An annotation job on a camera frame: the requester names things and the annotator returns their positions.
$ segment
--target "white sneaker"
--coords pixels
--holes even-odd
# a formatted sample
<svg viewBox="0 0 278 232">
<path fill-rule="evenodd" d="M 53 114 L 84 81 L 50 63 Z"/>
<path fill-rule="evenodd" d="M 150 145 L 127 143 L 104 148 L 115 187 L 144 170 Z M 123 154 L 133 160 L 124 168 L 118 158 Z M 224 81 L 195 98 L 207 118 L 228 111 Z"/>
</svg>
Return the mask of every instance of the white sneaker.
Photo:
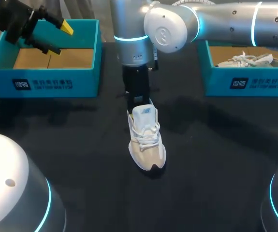
<svg viewBox="0 0 278 232">
<path fill-rule="evenodd" d="M 128 113 L 131 140 L 129 152 L 143 170 L 161 169 L 166 162 L 166 150 L 159 133 L 158 110 L 152 104 L 140 105 Z"/>
<path fill-rule="evenodd" d="M 258 66 L 268 66 L 273 61 L 272 54 L 264 54 L 258 57 L 246 56 L 243 51 L 242 55 L 234 56 L 228 61 L 219 63 L 218 67 L 258 67 Z"/>
</svg>

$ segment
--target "teal cardboard box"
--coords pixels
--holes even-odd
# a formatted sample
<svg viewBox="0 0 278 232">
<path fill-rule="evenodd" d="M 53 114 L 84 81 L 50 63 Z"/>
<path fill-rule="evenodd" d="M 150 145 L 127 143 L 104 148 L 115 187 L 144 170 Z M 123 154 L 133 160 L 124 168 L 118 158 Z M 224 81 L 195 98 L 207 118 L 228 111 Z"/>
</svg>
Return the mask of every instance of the teal cardboard box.
<svg viewBox="0 0 278 232">
<path fill-rule="evenodd" d="M 228 58 L 232 58 L 232 55 L 229 55 L 230 57 L 227 57 L 226 59 L 213 63 L 213 60 L 215 60 L 211 53 L 211 47 L 213 46 L 231 45 L 217 44 L 208 41 L 199 41 L 197 43 L 201 75 L 205 94 L 207 96 L 278 97 L 278 67 L 215 67 L 219 62 L 227 61 Z M 235 55 L 241 55 L 242 50 L 244 49 L 248 48 L 240 47 L 239 53 Z M 249 55 L 258 56 L 260 55 L 259 51 L 262 49 L 264 49 L 264 53 L 271 52 L 273 57 L 275 57 L 273 51 L 267 51 L 267 49 L 259 47 L 250 48 L 252 52 L 250 52 Z M 220 54 L 224 55 L 226 54 L 226 51 L 220 52 Z"/>
<path fill-rule="evenodd" d="M 36 39 L 58 48 L 66 49 L 65 51 L 68 49 L 93 49 L 90 67 L 15 69 L 14 65 L 20 50 L 31 48 L 24 45 L 23 41 L 18 41 L 16 45 L 8 43 L 5 41 L 6 32 L 3 32 L 0 36 L 1 98 L 85 98 L 97 96 L 102 56 L 99 21 L 67 20 L 67 22 L 74 30 L 72 36 L 58 30 L 44 20 L 39 20 L 34 36 Z"/>
</svg>

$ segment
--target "black tablecloth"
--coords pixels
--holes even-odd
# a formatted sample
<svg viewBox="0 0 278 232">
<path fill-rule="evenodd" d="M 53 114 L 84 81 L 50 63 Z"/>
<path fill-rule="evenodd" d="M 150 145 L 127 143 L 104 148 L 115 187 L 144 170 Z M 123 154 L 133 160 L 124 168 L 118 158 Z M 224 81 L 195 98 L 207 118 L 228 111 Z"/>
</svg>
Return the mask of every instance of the black tablecloth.
<svg viewBox="0 0 278 232">
<path fill-rule="evenodd" d="M 104 45 L 96 99 L 0 100 L 0 133 L 60 193 L 70 232 L 254 232 L 278 164 L 278 98 L 204 97 L 194 44 L 159 55 L 151 74 L 167 168 L 140 173 L 121 67 Z"/>
</svg>

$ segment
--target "shoe sole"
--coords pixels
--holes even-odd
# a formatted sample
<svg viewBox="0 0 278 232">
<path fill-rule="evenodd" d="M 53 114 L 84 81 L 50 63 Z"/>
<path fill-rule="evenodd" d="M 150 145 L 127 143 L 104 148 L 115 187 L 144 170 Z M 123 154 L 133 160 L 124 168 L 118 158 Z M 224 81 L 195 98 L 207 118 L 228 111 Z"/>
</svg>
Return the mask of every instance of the shoe sole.
<svg viewBox="0 0 278 232">
<path fill-rule="evenodd" d="M 163 158 L 164 158 L 164 162 L 163 162 L 163 166 L 162 166 L 162 167 L 159 167 L 160 169 L 162 169 L 162 168 L 164 167 L 164 165 L 165 165 L 165 163 L 166 163 L 166 161 L 167 161 L 167 152 L 166 152 L 166 148 L 164 147 L 164 145 L 162 145 L 162 147 L 163 147 Z M 130 141 L 130 143 L 129 143 L 129 145 L 128 145 L 128 149 L 129 149 L 130 155 L 131 155 L 133 161 L 136 163 L 136 165 L 138 165 L 138 167 L 141 168 L 142 170 L 148 172 L 149 170 L 144 169 L 144 168 L 138 163 L 138 161 L 135 159 L 135 157 L 134 157 L 134 155 L 133 155 L 133 153 L 132 153 L 131 141 Z"/>
</svg>

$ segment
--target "shoelace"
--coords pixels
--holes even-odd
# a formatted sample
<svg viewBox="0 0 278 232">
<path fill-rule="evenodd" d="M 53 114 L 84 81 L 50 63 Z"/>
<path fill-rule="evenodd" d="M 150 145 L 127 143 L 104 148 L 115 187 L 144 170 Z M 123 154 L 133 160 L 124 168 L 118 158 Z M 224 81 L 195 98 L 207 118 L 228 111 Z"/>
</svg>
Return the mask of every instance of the shoelace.
<svg viewBox="0 0 278 232">
<path fill-rule="evenodd" d="M 156 146 L 159 144 L 158 132 L 160 129 L 160 124 L 157 123 L 154 128 L 145 127 L 141 132 L 137 132 L 134 127 L 132 127 L 132 131 L 134 133 L 135 138 L 139 142 L 139 146 L 141 149 L 151 146 Z M 151 131 L 152 134 L 144 134 L 146 131 Z"/>
<path fill-rule="evenodd" d="M 228 61 L 238 61 L 241 62 L 241 64 L 243 64 L 244 66 L 246 66 L 247 64 L 252 64 L 252 65 L 256 65 L 256 63 L 253 61 L 253 59 L 255 59 L 255 56 L 245 56 L 245 52 L 243 51 L 242 55 L 239 56 L 234 56 L 231 59 L 229 59 Z"/>
</svg>

